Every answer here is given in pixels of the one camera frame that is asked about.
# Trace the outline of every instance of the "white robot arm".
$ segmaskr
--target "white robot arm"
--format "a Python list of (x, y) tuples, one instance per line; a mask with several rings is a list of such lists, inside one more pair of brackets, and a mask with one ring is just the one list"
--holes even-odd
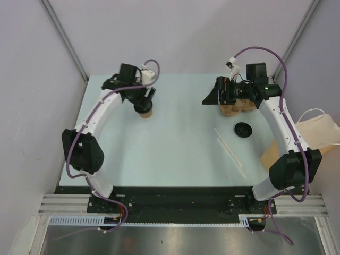
[[(136, 78), (137, 70), (140, 71), (141, 77)], [(140, 70), (135, 66), (122, 64), (120, 73), (104, 82), (99, 99), (85, 120), (74, 130), (64, 130), (62, 140), (66, 163), (87, 178), (93, 194), (99, 193), (108, 198), (113, 190), (112, 183), (101, 169), (104, 153), (98, 140), (103, 127), (113, 111), (125, 99), (134, 105), (135, 111), (141, 116), (148, 115), (152, 109), (151, 100), (156, 90), (147, 86), (155, 79), (155, 72), (145, 65)]]
[(234, 105), (236, 99), (249, 99), (255, 103), (256, 108), (260, 110), (268, 122), (278, 143), (280, 158), (271, 166), (269, 176), (252, 187), (253, 198), (256, 201), (264, 201), (282, 190), (305, 185), (305, 165), (301, 150), (307, 158), (308, 183), (312, 182), (322, 159), (321, 153), (319, 150), (311, 150), (301, 137), (287, 110), (285, 99), (281, 99), (280, 86), (268, 82), (266, 64), (247, 65), (247, 81), (237, 83), (234, 76), (240, 69), (235, 65), (235, 62), (236, 59), (231, 58), (226, 63), (231, 69), (230, 77), (217, 77), (213, 90), (203, 100), (202, 104)]

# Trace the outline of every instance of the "light blue table surface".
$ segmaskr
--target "light blue table surface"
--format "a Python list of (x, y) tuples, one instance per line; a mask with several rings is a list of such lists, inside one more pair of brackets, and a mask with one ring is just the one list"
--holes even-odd
[[(248, 186), (268, 176), (259, 158), (273, 135), (258, 110), (225, 117), (218, 106), (202, 105), (216, 74), (161, 75), (152, 116), (142, 119), (127, 100), (108, 120), (99, 139), (105, 154), (104, 171), (115, 186)], [(80, 123), (98, 99), (108, 75), (91, 76), (78, 116)], [(247, 122), (248, 138), (233, 129)], [(217, 128), (242, 163), (243, 178), (217, 141)], [(86, 186), (70, 179), (64, 166), (60, 186)]]

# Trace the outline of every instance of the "metal sheet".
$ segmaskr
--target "metal sheet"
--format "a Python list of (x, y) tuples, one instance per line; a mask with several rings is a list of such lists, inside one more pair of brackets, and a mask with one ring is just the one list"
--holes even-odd
[[(245, 228), (213, 227), (121, 227), (112, 233), (90, 230), (53, 241), (83, 227), (49, 226), (41, 255), (325, 254), (314, 218), (277, 220), (294, 246), (273, 233), (251, 234)], [(267, 228), (274, 228), (271, 220)]]

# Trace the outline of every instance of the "black metal base plate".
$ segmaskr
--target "black metal base plate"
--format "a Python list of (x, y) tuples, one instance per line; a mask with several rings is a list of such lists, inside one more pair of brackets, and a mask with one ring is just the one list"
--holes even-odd
[[(126, 205), (131, 223), (223, 224), (238, 223), (238, 214), (264, 214), (268, 202), (249, 208), (247, 192), (249, 187), (115, 187), (110, 198)], [(120, 207), (92, 195), (87, 212), (119, 214)]]

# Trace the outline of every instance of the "black cap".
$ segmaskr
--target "black cap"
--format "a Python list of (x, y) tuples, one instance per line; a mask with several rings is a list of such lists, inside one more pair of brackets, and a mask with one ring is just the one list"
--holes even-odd
[(244, 122), (237, 123), (235, 125), (234, 130), (235, 130), (235, 133), (239, 137), (242, 137), (242, 138), (249, 137), (253, 132), (253, 129), (251, 128), (251, 126), (249, 124), (244, 123)]

